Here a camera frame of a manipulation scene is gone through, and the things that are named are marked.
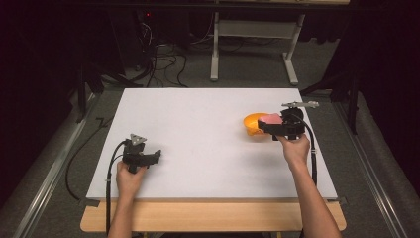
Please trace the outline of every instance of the hand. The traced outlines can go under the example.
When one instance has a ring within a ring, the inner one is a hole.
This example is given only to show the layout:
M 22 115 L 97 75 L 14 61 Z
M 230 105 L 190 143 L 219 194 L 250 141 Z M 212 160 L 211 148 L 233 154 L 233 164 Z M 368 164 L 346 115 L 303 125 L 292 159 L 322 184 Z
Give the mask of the hand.
M 304 166 L 306 161 L 310 143 L 305 134 L 301 134 L 297 140 L 287 140 L 285 137 L 277 136 L 278 141 L 283 145 L 283 153 L 291 170 Z
M 127 164 L 122 161 L 117 164 L 117 186 L 120 191 L 120 199 L 134 199 L 146 170 L 146 167 L 140 167 L 135 174 L 131 174 Z

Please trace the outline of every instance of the handheld controller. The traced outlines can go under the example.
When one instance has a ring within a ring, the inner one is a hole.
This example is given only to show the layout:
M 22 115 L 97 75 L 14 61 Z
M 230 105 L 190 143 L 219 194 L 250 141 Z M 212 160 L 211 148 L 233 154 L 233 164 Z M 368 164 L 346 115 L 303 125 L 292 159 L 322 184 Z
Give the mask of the handheld controller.
M 160 158 L 160 150 L 154 154 L 144 155 L 143 149 L 145 148 L 145 141 L 143 137 L 131 134 L 131 143 L 124 147 L 123 162 L 129 165 L 129 172 L 135 174 L 137 167 L 154 165 L 158 163 Z
M 298 107 L 318 107 L 318 102 L 292 102 L 282 106 L 289 107 L 278 114 L 270 114 L 259 118 L 259 129 L 269 133 L 274 141 L 276 136 L 287 137 L 288 140 L 296 140 L 297 136 L 305 132 L 303 123 L 303 111 Z

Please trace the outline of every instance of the white tabletop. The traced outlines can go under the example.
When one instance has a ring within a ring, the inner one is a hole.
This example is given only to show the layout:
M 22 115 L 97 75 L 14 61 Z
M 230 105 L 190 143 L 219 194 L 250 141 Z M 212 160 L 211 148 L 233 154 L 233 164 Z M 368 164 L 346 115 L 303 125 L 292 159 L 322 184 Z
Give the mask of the white tabletop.
M 125 89 L 87 197 L 104 199 L 112 154 L 132 133 L 148 139 L 145 154 L 161 150 L 160 161 L 148 169 L 137 198 L 297 197 L 281 144 L 270 135 L 248 136 L 243 124 L 249 114 L 279 113 L 285 109 L 282 103 L 293 101 L 302 99 L 290 88 Z M 317 167 L 321 195 L 336 198 L 320 150 Z

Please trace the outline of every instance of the gray floor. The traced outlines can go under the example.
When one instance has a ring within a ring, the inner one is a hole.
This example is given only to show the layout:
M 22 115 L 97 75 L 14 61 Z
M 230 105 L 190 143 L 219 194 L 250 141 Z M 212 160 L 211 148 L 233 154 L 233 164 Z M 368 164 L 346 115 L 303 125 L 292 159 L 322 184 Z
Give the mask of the gray floor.
M 279 59 L 280 53 L 288 47 L 287 41 L 247 39 L 246 44 L 231 52 L 239 45 L 240 42 L 236 40 L 222 42 L 221 48 L 224 51 L 220 53 L 217 82 L 209 80 L 211 50 L 198 49 L 205 48 L 206 45 L 197 45 L 197 48 L 188 51 L 176 49 L 176 55 L 183 54 L 187 58 L 185 70 L 180 75 L 181 82 L 189 87 L 292 87 Z M 321 79 L 336 45 L 337 43 L 298 43 L 293 63 L 299 79 L 299 89 Z M 171 47 L 162 47 L 159 53 L 174 54 Z M 175 58 L 159 58 L 158 64 L 161 67 L 158 69 L 164 68 L 173 59 Z M 166 72 L 163 69 L 157 70 L 156 78 L 151 81 L 152 87 L 175 86 L 169 80 L 176 81 L 183 66 L 183 57 L 176 59 L 175 65 Z M 134 74 L 136 72 L 128 68 L 128 75 Z M 384 143 L 363 97 L 360 97 L 357 120 L 359 135 L 351 136 L 341 117 L 341 108 L 346 108 L 346 104 L 331 103 L 328 93 L 318 91 L 303 99 L 321 103 L 320 108 L 308 110 L 308 114 L 333 183 L 342 199 L 342 208 L 348 223 L 343 231 L 344 237 L 416 237 L 420 234 L 420 215 L 416 212 L 420 210 L 419 198 Z M 121 94 L 121 88 L 107 85 L 102 95 L 96 95 L 96 100 L 91 100 L 95 105 L 91 107 L 92 111 L 69 156 L 98 129 L 100 121 L 97 118 L 106 120 L 114 115 Z M 13 237 L 17 230 L 22 229 L 21 221 L 27 217 L 25 215 L 49 175 L 50 168 L 56 165 L 60 155 L 65 154 L 65 145 L 79 126 L 74 123 L 76 116 L 77 111 L 74 110 L 6 203 L 0 213 L 0 237 Z M 108 129 L 109 127 L 100 129 L 77 153 L 71 166 L 69 183 L 80 196 L 87 192 Z M 357 150 L 358 145 L 363 145 L 362 151 Z M 368 164 L 363 160 L 364 157 L 368 158 Z M 104 237 L 103 233 L 92 234 L 80 230 L 84 204 L 78 204 L 68 194 L 63 175 L 58 175 L 57 178 L 57 184 L 51 187 L 51 196 L 47 196 L 43 203 L 45 207 L 31 221 L 33 225 L 25 227 L 24 233 L 28 234 L 27 237 Z M 389 208 L 388 206 L 380 206 L 383 198 L 392 205 L 395 216 L 391 210 L 383 209 Z M 401 224 L 403 229 L 392 228 L 395 224 Z M 296 236 L 296 232 L 283 233 L 283 237 Z

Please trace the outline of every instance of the forearm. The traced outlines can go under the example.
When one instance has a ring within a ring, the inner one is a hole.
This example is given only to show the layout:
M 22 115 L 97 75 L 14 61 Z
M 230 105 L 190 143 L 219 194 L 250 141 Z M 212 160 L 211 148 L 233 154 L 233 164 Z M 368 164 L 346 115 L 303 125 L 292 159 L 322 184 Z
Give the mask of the forearm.
M 305 167 L 292 169 L 305 237 L 341 237 L 330 210 Z
M 112 219 L 108 237 L 132 237 L 133 200 L 131 198 L 118 198 L 117 207 Z

